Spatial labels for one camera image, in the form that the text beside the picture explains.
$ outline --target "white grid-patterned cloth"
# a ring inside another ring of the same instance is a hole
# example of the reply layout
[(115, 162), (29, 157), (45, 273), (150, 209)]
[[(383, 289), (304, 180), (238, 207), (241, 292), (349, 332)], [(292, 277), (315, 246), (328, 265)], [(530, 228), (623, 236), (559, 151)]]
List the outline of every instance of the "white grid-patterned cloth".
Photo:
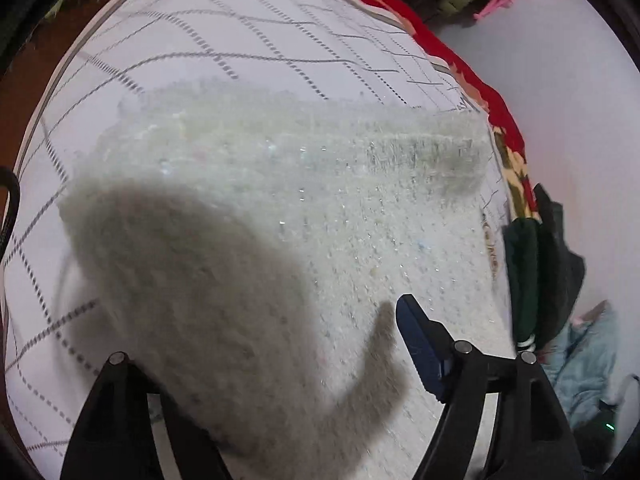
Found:
[[(353, 0), (123, 0), (79, 45), (26, 133), (22, 202), (3, 262), (8, 399), (46, 479), (60, 476), (102, 364), (125, 348), (106, 328), (55, 206), (74, 162), (116, 123), (119, 106), (175, 82), (215, 77), (308, 100), (475, 108), (446, 63), (425, 54), (389, 13)], [(481, 200), (500, 244), (507, 198), (492, 159)], [(502, 254), (499, 246), (496, 322), (508, 318)]]

